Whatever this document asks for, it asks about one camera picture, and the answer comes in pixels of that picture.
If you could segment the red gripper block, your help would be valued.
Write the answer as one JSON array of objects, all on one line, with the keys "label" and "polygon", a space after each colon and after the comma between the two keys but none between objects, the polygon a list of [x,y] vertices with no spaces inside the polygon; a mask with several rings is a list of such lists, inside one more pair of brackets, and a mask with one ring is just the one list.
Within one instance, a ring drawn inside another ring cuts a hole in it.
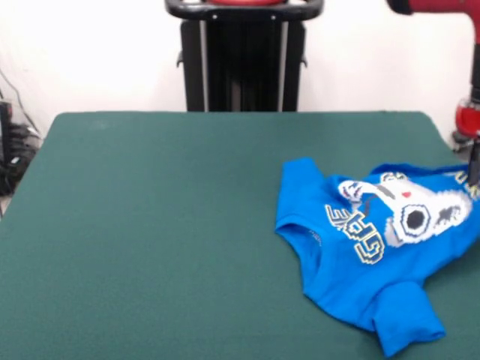
[{"label": "red gripper block", "polygon": [[[455,111],[457,131],[467,138],[479,138],[479,103],[469,98],[462,99]],[[468,184],[479,183],[479,139],[474,139],[468,164]]]}]

